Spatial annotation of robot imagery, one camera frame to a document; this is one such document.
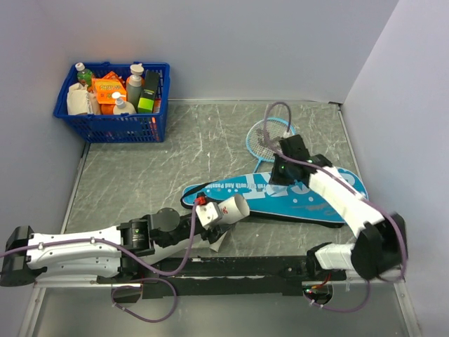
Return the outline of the white shuttlecock tube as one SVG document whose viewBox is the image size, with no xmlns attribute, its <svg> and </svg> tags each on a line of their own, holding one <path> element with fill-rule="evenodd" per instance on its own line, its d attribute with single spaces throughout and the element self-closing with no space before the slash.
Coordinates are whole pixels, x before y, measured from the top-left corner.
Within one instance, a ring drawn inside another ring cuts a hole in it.
<svg viewBox="0 0 449 337">
<path fill-rule="evenodd" d="M 223 215 L 222 220 L 220 220 L 217 225 L 233 225 L 250 215 L 249 205 L 240 194 L 235 194 L 234 196 L 217 204 Z M 162 248 L 149 240 L 150 246 L 154 249 L 154 253 L 145 259 L 146 263 L 153 265 L 183 249 L 188 249 L 188 247 L 202 240 L 201 233 L 205 229 L 201 226 L 199 219 L 196 217 L 195 208 L 196 206 L 192 210 L 192 226 L 189 239 L 181 241 L 175 246 L 169 246 L 166 248 Z"/>
</svg>

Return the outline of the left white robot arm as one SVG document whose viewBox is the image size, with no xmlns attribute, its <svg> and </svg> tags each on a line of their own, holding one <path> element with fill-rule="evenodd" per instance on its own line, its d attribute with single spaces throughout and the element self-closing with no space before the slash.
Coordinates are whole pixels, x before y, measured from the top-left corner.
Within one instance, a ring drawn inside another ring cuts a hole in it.
<svg viewBox="0 0 449 337">
<path fill-rule="evenodd" d="M 214 244 L 229 228 L 221 218 L 181 216 L 170 208 L 90 232 L 41 234 L 19 226 L 1 254 L 1 286 L 24 286 L 63 275 L 131 282 L 145 265 L 155 265 L 189 244 Z"/>
</svg>

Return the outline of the blue badminton racket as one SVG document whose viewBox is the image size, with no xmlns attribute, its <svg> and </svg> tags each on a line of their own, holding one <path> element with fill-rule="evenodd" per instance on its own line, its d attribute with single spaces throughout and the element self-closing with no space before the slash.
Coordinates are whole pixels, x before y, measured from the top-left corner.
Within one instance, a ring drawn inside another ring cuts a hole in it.
<svg viewBox="0 0 449 337">
<path fill-rule="evenodd" d="M 264 141 L 263 121 L 253 125 L 246 136 L 246 147 L 257 159 L 252 173 L 236 176 L 211 183 L 206 192 L 211 198 L 226 200 L 234 194 L 241 194 L 248 202 L 253 213 L 273 213 L 274 202 L 288 195 L 286 186 L 269 184 L 270 173 L 259 173 L 262 162 L 272 164 L 274 155 Z"/>
</svg>

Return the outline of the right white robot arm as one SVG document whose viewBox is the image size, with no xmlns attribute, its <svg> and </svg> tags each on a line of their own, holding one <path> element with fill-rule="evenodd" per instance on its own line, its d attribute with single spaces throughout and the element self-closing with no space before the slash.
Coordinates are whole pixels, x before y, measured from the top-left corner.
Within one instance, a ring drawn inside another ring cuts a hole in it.
<svg viewBox="0 0 449 337">
<path fill-rule="evenodd" d="M 274 152 L 270 182 L 293 185 L 301 182 L 322 197 L 351 229 L 353 244 L 321 244 L 309 250 L 307 274 L 323 279 L 330 270 L 353 270 L 372 280 L 400 267 L 406 270 L 408 251 L 404 219 L 389 215 L 357 192 L 322 154 L 310 156 L 301 136 L 264 141 Z"/>
</svg>

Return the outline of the blue racket cover bag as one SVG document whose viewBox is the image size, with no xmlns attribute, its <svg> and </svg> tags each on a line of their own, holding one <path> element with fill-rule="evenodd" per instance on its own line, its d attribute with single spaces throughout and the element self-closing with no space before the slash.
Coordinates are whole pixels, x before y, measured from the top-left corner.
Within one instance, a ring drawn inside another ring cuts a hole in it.
<svg viewBox="0 0 449 337">
<path fill-rule="evenodd" d="M 271 185 L 270 175 L 270 172 L 249 173 L 208 184 L 190 185 L 182 192 L 181 205 L 190 209 L 201 192 L 219 202 L 241 194 L 254 217 L 315 223 L 330 228 L 344 225 L 337 211 L 306 185 L 301 182 L 289 186 Z"/>
</svg>

